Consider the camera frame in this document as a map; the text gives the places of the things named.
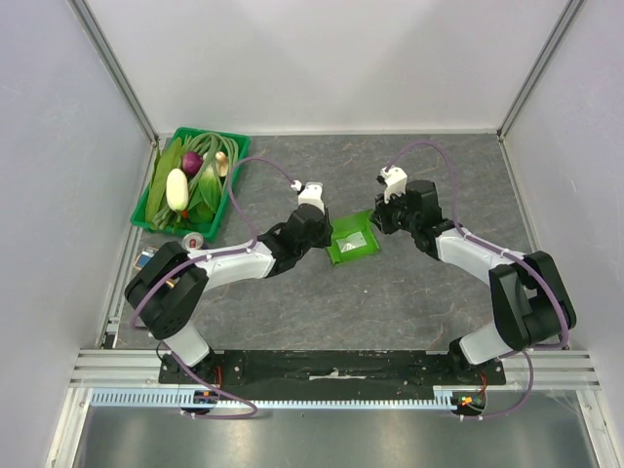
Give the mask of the green paper box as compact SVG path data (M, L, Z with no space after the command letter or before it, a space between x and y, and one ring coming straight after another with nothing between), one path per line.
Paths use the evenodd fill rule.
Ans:
M331 221L331 244L327 247L333 266L377 254L379 243L372 231L372 210L359 211Z

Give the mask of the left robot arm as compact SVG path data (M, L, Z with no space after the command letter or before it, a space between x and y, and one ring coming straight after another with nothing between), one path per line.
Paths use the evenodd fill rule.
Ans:
M215 368L211 346L191 320L203 293L281 275L310 250L329 247L331 240L329 211L302 204L254 243L196 251L166 243L126 286L125 298L148 332L181 360L180 372L203 383Z

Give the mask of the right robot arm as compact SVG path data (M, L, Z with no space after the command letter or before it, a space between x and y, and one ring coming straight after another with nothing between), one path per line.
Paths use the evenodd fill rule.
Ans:
M448 347L447 372L471 382L482 365L533 347L564 347L577 317L559 269L548 253L519 253L491 244L444 217L434 182L380 176L371 222L384 234L410 234L415 246L460 268L489 288L492 320Z

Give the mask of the small white plastic bag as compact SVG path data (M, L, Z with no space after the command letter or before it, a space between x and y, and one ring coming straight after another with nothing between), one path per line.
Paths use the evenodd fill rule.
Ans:
M339 251L344 254L365 247L368 243L362 231L356 231L336 240Z

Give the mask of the green bok choy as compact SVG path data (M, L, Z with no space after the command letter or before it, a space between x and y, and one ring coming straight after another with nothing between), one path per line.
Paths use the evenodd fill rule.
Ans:
M213 166L208 166L191 195L188 219L193 223L212 222L220 206L221 196L221 178Z

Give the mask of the beige mushroom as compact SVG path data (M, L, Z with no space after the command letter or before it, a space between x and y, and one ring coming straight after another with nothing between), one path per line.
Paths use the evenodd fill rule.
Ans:
M219 177L227 177L230 169L228 156L223 151L217 151L214 156L215 170Z

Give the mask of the red blue drink can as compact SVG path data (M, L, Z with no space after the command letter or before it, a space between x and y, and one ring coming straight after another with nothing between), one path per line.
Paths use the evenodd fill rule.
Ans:
M200 251L207 245L204 236L198 232L190 232L186 234L183 237L181 244L188 251Z

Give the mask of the green plastic tray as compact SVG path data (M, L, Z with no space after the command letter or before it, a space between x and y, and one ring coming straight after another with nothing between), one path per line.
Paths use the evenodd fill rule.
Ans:
M249 136L180 127L155 157L152 176L131 216L131 224L150 232L182 237L198 232L216 238L230 205L228 189L240 171L234 165L248 157ZM169 173L183 169L186 154L206 157L195 175L186 177L189 203L177 212L167 203Z

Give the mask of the green long beans bundle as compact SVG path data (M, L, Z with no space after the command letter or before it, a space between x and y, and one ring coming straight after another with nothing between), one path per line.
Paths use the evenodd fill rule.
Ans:
M180 137L183 139L184 149L183 149L182 157L186 152L194 151L198 153L204 160L204 163L201 169L199 170L198 174L196 174L193 177L186 177L187 182L188 182L189 202L190 202L191 195L195 187L197 186L199 178L201 177L204 170L208 166L213 166L215 168L215 154L217 153L217 151L223 151L228 156L229 163L230 163L230 169L229 169L229 173L230 173L230 170L232 169L233 165L239 159L240 148L239 148L237 141L233 137L225 136L223 134L218 134L214 132L201 132L196 136L191 136L191 135L176 136L174 137L174 139L177 137ZM162 152L159 152L156 156L153 173L154 173L156 164L158 162L158 158L160 157L161 153ZM225 182L228 178L228 175L227 177L221 177L221 181L222 181L221 200L224 195ZM189 202L184 211L174 212L169 208L167 204L166 192L165 192L165 204L163 205L163 209L159 213L157 213L153 223L150 223L147 221L146 222L150 225L151 228L156 229L156 230L164 230L168 228L172 230L188 229L192 225L203 224L203 223L193 223L188 219L187 209L189 206Z

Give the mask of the purple onion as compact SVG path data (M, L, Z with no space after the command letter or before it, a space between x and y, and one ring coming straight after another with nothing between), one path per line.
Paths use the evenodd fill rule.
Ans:
M204 163L203 158L194 151L186 152L181 159L181 169L187 177L198 174Z

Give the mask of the white eggplant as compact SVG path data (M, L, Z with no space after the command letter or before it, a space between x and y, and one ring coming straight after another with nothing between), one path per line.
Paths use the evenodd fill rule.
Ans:
M179 168L172 169L167 176L166 200L174 212L182 212L188 205L188 182L185 172Z

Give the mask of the large green leaf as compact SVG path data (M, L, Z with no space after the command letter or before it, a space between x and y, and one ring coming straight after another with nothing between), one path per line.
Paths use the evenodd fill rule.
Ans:
M166 180L172 169L179 168L183 154L183 139L177 137L171 141L169 146L162 151L156 164L145 209L145 220L153 223L154 219L165 204Z

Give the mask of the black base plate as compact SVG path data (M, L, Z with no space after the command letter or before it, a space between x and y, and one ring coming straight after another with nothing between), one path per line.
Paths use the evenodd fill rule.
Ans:
M506 383L500 363L457 368L447 354L391 351L216 351L191 370L238 397L425 397L436 386Z

